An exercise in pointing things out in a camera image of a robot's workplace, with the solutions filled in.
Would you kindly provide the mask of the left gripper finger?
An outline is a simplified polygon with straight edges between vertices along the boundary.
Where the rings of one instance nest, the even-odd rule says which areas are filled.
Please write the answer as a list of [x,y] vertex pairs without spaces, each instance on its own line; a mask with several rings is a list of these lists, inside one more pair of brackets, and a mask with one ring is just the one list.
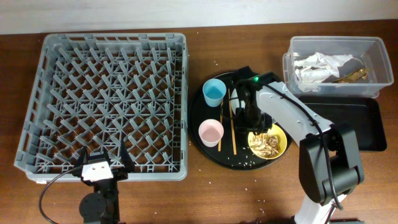
[[124,141],[121,141],[120,146],[121,163],[124,165],[126,172],[131,173],[135,170],[135,165],[127,152]]
[[84,164],[87,163],[87,157],[88,157],[88,153],[87,153],[87,147],[84,146],[83,149],[81,150],[81,154],[76,162],[76,166],[77,167],[81,167]]

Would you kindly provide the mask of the food scraps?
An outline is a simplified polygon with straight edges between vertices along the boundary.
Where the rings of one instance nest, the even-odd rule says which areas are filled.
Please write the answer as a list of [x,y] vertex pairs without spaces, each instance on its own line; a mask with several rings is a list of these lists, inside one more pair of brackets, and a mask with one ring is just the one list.
[[254,135],[249,140],[249,147],[257,156],[265,158],[274,157],[279,153],[279,139],[275,134],[263,133]]

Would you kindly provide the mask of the yellow bowl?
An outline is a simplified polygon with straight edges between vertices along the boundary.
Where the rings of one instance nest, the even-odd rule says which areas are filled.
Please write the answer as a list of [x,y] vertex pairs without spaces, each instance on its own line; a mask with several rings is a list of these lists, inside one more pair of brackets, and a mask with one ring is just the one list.
[[[250,150],[252,151],[252,153],[257,156],[260,157],[261,159],[265,159],[265,160],[271,160],[271,159],[277,159],[278,157],[280,157],[281,155],[283,155],[283,153],[285,152],[285,150],[287,149],[287,136],[285,135],[284,131],[282,130],[282,128],[280,128],[278,125],[273,124],[272,128],[268,130],[268,132],[266,132],[266,134],[275,134],[278,139],[279,139],[279,153],[278,155],[274,156],[274,157],[270,157],[270,158],[265,158],[265,157],[260,157],[255,155],[255,153],[253,152],[253,150],[250,148]],[[248,145],[249,145],[249,140],[251,140],[251,138],[254,135],[260,135],[260,134],[254,134],[254,133],[249,133],[248,134]]]

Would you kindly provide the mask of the pink cup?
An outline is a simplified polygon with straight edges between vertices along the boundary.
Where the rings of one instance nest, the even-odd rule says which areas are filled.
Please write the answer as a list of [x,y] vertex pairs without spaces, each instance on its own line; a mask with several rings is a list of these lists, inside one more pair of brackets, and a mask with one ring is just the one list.
[[199,137],[206,147],[215,147],[220,141],[221,132],[221,123],[215,119],[204,120],[198,128]]

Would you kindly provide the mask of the light blue cup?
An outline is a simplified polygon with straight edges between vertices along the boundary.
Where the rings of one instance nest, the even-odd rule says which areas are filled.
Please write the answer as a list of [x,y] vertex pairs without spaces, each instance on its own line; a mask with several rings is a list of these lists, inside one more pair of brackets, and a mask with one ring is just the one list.
[[227,91],[224,82],[217,78],[207,80],[202,89],[205,102],[210,107],[219,106]]

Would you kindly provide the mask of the white napkin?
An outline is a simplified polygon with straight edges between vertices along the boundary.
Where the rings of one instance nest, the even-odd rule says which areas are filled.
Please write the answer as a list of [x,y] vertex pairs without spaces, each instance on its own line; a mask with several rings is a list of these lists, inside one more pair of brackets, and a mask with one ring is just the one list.
[[351,59],[354,59],[351,54],[324,55],[316,52],[306,59],[295,61],[298,88],[303,92],[318,91],[318,87],[312,85],[322,83],[330,77],[339,78],[338,69]]

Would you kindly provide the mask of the brown snack wrapper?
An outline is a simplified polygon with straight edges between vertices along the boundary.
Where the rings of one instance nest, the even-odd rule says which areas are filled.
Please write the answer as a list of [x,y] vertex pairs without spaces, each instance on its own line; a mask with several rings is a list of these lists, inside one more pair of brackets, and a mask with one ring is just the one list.
[[353,83],[361,78],[366,79],[368,72],[369,70],[367,68],[361,68],[343,78],[339,78],[337,80],[332,81],[332,83]]

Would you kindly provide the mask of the grey plate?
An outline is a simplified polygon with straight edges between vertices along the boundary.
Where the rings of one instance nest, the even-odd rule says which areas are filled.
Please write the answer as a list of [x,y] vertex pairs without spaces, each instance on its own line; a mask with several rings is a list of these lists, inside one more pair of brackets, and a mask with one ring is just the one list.
[[233,90],[232,94],[231,94],[231,109],[233,114],[236,114],[236,109],[239,108],[239,99],[238,99],[238,94],[236,89]]

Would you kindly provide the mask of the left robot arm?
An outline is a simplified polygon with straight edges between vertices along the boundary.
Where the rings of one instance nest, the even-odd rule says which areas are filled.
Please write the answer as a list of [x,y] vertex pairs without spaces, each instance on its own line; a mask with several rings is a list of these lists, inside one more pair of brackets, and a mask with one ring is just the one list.
[[130,158],[125,144],[120,144],[120,168],[111,168],[111,159],[107,152],[88,154],[84,147],[79,156],[72,175],[89,187],[93,192],[83,197],[79,212],[84,223],[119,223],[119,190],[118,182],[128,179],[134,172],[134,163]]

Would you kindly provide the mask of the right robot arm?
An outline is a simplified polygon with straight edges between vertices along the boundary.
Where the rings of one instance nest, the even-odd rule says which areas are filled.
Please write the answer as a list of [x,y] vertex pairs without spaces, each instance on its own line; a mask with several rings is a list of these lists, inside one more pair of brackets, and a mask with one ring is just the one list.
[[233,72],[236,90],[235,129],[261,134],[278,123],[299,146],[299,180],[305,192],[293,223],[329,223],[341,201],[364,181],[354,129],[335,125],[311,110],[272,72],[249,67]]

